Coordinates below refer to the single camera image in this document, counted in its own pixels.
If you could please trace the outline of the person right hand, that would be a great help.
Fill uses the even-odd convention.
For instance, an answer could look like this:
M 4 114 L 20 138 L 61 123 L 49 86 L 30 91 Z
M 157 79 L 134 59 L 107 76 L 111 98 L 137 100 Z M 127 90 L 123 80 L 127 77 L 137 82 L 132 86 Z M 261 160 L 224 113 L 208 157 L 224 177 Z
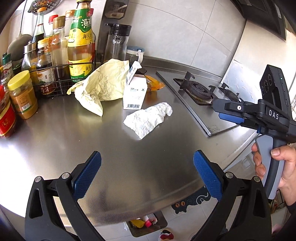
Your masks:
M 262 164 L 262 158 L 259 154 L 257 145 L 253 144 L 251 150 L 253 151 L 255 173 L 262 180 L 266 173 L 266 168 Z M 271 150 L 271 157 L 276 161 L 285 162 L 278 188 L 280 189 L 286 204 L 292 206 L 295 203 L 295 148 L 291 146 L 275 148 Z

